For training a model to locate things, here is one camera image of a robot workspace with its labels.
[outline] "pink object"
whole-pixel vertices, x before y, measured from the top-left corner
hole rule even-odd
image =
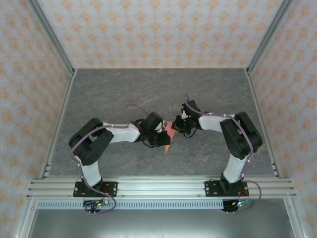
[[[172,129],[172,121],[168,121],[167,122],[167,126],[166,126],[166,128],[165,128],[165,130],[167,131],[167,134],[169,135],[169,137],[170,137],[170,143],[172,144],[172,139],[173,139],[173,137],[174,137],[174,134],[175,134],[175,130],[173,130]],[[167,154],[167,152],[168,152],[168,149],[169,149],[169,146],[170,145],[165,145],[165,154]]]

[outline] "patterned wallpaper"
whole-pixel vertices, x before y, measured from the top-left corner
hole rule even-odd
[[[252,80],[275,155],[317,234],[317,4],[295,0]]]
[[[282,0],[39,0],[78,68],[247,67]]]
[[[68,73],[26,0],[0,1],[0,237],[47,155]]]

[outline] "perforated metal strip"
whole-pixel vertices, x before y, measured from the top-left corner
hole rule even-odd
[[[113,206],[110,202],[104,207]],[[83,201],[80,200],[39,200],[37,209],[83,209]],[[118,200],[116,209],[121,210],[176,210],[176,209],[223,209],[221,199],[204,200]]]

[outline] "aluminum frame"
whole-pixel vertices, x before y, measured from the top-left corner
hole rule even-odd
[[[71,76],[70,76],[70,78],[68,80],[68,85],[67,85],[66,91],[64,93],[63,103],[62,103],[62,105],[60,107],[60,110],[59,110],[59,116],[58,116],[58,119],[57,119],[57,122],[56,122],[56,125],[55,125],[54,135],[52,137],[50,149],[49,149],[49,152],[48,152],[48,154],[46,156],[46,162],[45,162],[44,166],[41,169],[41,173],[40,173],[39,179],[43,179],[45,176],[48,176],[47,171],[49,171],[50,168],[51,168],[52,158],[53,158],[53,155],[54,155],[54,152],[55,152],[57,139],[58,139],[59,132],[60,132],[60,129],[61,129],[61,125],[62,125],[64,116],[65,116],[66,106],[67,106],[67,103],[68,103],[68,99],[69,99],[69,96],[70,96],[70,93],[71,93],[71,90],[72,90],[72,86],[73,86],[73,82],[74,82],[74,79],[76,77],[76,74],[77,74],[77,69],[74,70],[74,73],[71,74]]]
[[[287,215],[294,233],[295,238],[310,238],[313,234],[310,233],[304,220],[301,204],[298,199],[284,199]]]
[[[252,94],[252,97],[253,97],[253,101],[255,103],[256,110],[257,110],[257,113],[258,113],[258,116],[259,116],[259,119],[260,119],[260,124],[261,124],[262,131],[263,131],[263,134],[264,134],[264,138],[265,138],[265,141],[266,141],[267,150],[268,150],[269,156],[270,156],[271,161],[272,161],[273,170],[276,170],[276,174],[275,175],[278,176],[279,178],[281,178],[281,173],[280,173],[281,168],[280,168],[278,162],[276,161],[276,157],[274,155],[274,151],[273,151],[273,147],[272,147],[272,143],[271,143],[271,138],[270,138],[270,136],[269,136],[269,134],[267,132],[266,126],[265,126],[263,113],[261,111],[261,107],[260,107],[257,95],[256,95],[255,90],[254,90],[254,86],[253,86],[251,75],[249,74],[249,72],[248,72],[248,70],[246,68],[244,69],[244,71],[246,73],[246,77],[248,79],[248,83],[249,83],[249,86],[250,86],[250,90],[251,90],[251,94]]]
[[[37,19],[40,22],[40,25],[42,26],[42,29],[46,33],[47,37],[49,38],[50,42],[52,43],[54,49],[56,50],[57,55],[59,56],[60,60],[62,61],[64,67],[69,73],[73,73],[74,68],[65,53],[61,43],[59,42],[53,28],[51,27],[49,21],[47,20],[40,4],[37,0],[26,0],[30,6],[30,8],[33,10],[34,14],[36,15]]]
[[[257,67],[260,59],[262,58],[264,52],[266,51],[268,45],[270,44],[273,36],[275,35],[276,31],[278,30],[278,27],[282,23],[284,17],[287,15],[288,10],[290,6],[292,5],[294,0],[284,0],[281,7],[277,11],[277,14],[269,26],[266,34],[264,35],[257,51],[255,52],[248,69],[248,73],[251,75],[253,71],[255,71],[255,68]]]
[[[18,220],[13,238],[26,238],[29,236],[37,205],[37,199],[26,201],[24,209],[21,211],[21,216]]]
[[[76,176],[49,176],[31,181],[27,199],[80,199],[72,196]],[[116,199],[210,199],[205,195],[204,182],[219,180],[219,176],[108,176],[103,181],[117,181]],[[262,198],[296,197],[291,179],[275,176],[246,176],[256,181],[262,189]],[[259,197],[258,188],[248,183],[251,199]],[[235,197],[212,197],[228,199]]]

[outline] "gray marble floor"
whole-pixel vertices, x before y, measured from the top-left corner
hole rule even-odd
[[[180,113],[185,93],[202,111],[245,111],[263,135],[243,69],[80,69],[74,79],[50,175],[79,174],[70,159],[68,141],[91,118],[127,123],[123,108],[135,103],[172,121]],[[145,115],[138,108],[130,108],[127,117],[136,120]],[[229,151],[221,133],[197,131],[190,139],[176,134],[167,155],[164,147],[111,144],[100,158],[99,168],[102,175],[219,175],[228,159]],[[246,174],[273,174],[265,141]]]

